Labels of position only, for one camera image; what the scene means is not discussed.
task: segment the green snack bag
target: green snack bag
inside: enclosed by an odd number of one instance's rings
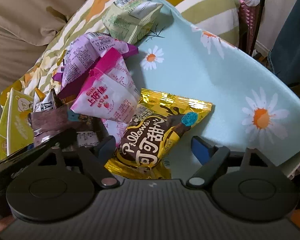
[[[116,0],[102,22],[113,38],[135,44],[150,31],[162,6],[144,0]]]

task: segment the light blue cloth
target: light blue cloth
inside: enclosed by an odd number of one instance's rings
[[[275,165],[300,151],[299,98],[260,63],[196,28],[165,0],[151,1],[164,4],[153,33],[126,60],[136,87],[214,104],[171,150],[173,177],[187,178],[200,167],[190,149],[193,135],[231,150],[256,147]]]

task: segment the metal screw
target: metal screw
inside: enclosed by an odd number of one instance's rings
[[[189,183],[193,186],[202,186],[205,183],[205,180],[199,177],[194,177],[189,179]]]
[[[51,147],[52,149],[56,150],[60,148],[60,143],[56,143],[54,146]]]
[[[101,183],[104,185],[104,186],[113,186],[117,183],[117,180],[115,178],[103,178],[101,180]]]

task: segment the cartoon bear illustration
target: cartoon bear illustration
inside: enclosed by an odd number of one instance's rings
[[[16,100],[18,100],[18,111],[24,112],[27,110],[30,110],[32,112],[33,110],[33,101],[29,101],[28,99],[21,98],[20,96],[16,96]]]

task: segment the dark blue cloth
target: dark blue cloth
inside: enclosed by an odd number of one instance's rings
[[[273,73],[286,85],[300,83],[300,0],[292,8],[268,60]]]

